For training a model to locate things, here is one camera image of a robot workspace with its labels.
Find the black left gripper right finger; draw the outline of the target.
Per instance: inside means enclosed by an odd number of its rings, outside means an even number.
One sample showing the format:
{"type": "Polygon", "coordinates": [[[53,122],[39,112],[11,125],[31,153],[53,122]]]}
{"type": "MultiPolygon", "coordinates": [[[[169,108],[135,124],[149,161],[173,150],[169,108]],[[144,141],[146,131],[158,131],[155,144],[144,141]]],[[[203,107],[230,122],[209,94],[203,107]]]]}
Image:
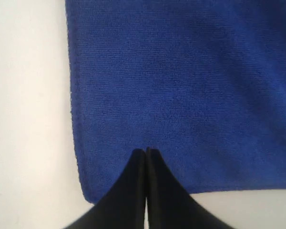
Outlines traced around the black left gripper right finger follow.
{"type": "Polygon", "coordinates": [[[230,229],[198,204],[173,176],[160,151],[146,150],[148,222],[151,229],[230,229]]]}

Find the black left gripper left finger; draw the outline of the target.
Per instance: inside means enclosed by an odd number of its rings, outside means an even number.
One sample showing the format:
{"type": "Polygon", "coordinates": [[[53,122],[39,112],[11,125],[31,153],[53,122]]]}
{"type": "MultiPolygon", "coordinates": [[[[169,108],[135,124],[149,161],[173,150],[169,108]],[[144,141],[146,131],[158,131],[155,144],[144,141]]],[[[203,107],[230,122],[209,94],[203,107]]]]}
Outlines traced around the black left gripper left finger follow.
{"type": "Polygon", "coordinates": [[[112,188],[69,229],[143,229],[145,152],[136,149],[112,188]]]}

